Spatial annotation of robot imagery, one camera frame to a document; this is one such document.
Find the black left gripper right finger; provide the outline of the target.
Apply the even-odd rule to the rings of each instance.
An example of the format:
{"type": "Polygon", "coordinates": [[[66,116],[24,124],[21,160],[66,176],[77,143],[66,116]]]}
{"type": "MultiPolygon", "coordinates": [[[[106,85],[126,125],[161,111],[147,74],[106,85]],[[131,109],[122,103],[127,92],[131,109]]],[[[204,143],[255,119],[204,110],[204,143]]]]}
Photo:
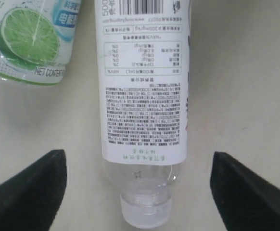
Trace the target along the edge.
{"type": "Polygon", "coordinates": [[[228,231],[280,231],[280,188],[225,152],[214,152],[210,189],[228,231]]]}

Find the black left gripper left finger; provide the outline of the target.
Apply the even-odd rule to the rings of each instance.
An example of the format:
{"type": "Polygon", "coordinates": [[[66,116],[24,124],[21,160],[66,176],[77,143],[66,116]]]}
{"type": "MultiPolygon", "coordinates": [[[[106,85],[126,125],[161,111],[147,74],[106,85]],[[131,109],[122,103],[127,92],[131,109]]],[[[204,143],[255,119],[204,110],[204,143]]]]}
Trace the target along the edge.
{"type": "Polygon", "coordinates": [[[0,184],[0,231],[48,231],[66,191],[66,154],[51,150],[0,184]]]}

